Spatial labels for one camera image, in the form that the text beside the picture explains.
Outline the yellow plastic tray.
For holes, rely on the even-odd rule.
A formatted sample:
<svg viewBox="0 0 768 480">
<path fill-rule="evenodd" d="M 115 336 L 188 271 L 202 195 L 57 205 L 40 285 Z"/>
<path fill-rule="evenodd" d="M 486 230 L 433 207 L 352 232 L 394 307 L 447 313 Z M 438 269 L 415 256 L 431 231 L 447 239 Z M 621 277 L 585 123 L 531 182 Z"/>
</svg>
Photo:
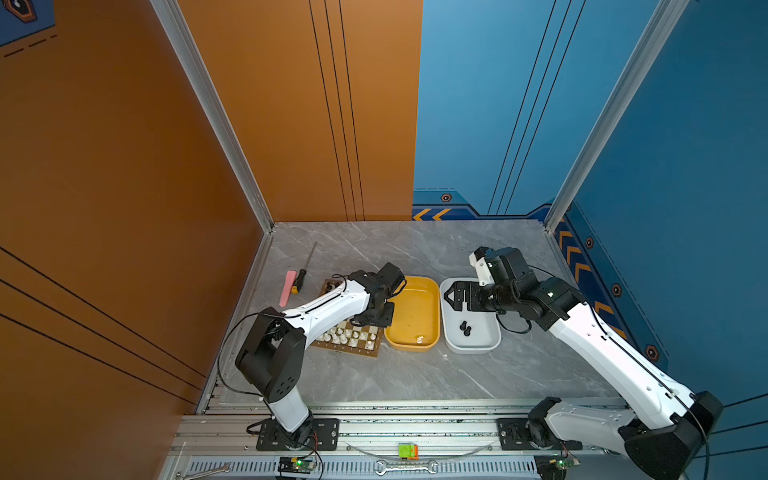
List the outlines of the yellow plastic tray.
<svg viewBox="0 0 768 480">
<path fill-rule="evenodd" d="M 402 292 L 391 299 L 395 311 L 385 338 L 395 350 L 426 352 L 441 337 L 439 286 L 427 277 L 407 276 L 406 280 Z M 422 344 L 416 343 L 418 336 L 424 336 Z"/>
</svg>

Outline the black chess pieces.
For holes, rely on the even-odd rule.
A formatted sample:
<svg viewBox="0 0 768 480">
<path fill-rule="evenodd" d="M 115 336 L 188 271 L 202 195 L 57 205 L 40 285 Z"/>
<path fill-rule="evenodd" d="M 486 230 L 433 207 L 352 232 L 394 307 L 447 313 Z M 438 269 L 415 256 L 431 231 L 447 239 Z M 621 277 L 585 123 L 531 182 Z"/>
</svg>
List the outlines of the black chess pieces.
<svg viewBox="0 0 768 480">
<path fill-rule="evenodd" d="M 466 321 L 462 322 L 459 328 L 464 336 L 469 337 L 471 335 L 472 327 Z"/>
</svg>

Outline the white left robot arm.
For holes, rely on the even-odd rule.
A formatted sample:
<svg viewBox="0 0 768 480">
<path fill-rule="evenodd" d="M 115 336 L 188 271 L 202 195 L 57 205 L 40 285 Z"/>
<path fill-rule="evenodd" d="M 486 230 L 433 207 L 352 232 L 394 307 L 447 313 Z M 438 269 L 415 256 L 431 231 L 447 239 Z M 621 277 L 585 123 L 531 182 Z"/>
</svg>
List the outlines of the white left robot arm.
<svg viewBox="0 0 768 480">
<path fill-rule="evenodd" d="M 299 307 L 256 314 L 235 366 L 263 398 L 290 446 L 300 447 L 312 436 L 313 416 L 297 387 L 307 347 L 346 320 L 389 327 L 392 299 L 405 284 L 402 271 L 387 263 L 377 272 L 344 275 L 339 286 Z"/>
</svg>

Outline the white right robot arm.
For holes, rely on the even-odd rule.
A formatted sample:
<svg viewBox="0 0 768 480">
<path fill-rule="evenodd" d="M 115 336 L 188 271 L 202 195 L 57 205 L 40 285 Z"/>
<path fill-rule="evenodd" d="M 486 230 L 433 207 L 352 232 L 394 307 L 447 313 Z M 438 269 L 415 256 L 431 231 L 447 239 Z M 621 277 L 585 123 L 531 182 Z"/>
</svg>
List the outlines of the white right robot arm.
<svg viewBox="0 0 768 480">
<path fill-rule="evenodd" d="M 441 288 L 444 315 L 465 323 L 471 314 L 516 313 L 579 354 L 625 402 L 596 409 L 547 397 L 527 415 L 533 445 L 593 445 L 628 457 L 653 479 L 678 479 L 699 452 L 708 452 L 723 411 L 712 393 L 694 393 L 665 374 L 612 330 L 577 288 L 554 275 L 538 279 L 519 249 L 480 247 L 469 261 L 475 278 L 450 279 Z"/>
</svg>

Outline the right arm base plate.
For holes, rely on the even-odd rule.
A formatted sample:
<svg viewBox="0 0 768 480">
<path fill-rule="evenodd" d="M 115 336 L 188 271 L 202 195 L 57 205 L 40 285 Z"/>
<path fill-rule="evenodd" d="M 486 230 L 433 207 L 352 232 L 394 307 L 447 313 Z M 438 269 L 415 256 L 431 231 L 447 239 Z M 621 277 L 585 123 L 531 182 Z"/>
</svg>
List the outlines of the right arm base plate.
<svg viewBox="0 0 768 480">
<path fill-rule="evenodd" d="M 504 451 L 527 450 L 582 450 L 579 441 L 558 439 L 543 421 L 527 418 L 500 418 L 496 427 L 501 448 Z"/>
</svg>

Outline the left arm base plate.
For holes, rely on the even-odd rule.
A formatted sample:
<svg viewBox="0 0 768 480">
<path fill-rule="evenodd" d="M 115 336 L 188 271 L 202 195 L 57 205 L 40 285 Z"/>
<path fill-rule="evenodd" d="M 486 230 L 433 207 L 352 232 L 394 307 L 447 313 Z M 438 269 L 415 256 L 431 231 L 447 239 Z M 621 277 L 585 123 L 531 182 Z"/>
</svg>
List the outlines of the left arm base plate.
<svg viewBox="0 0 768 480">
<path fill-rule="evenodd" d="M 294 432 L 288 432 L 276 420 L 268 419 L 259 425 L 256 450 L 276 451 L 335 451 L 339 440 L 338 418 L 309 417 Z"/>
</svg>

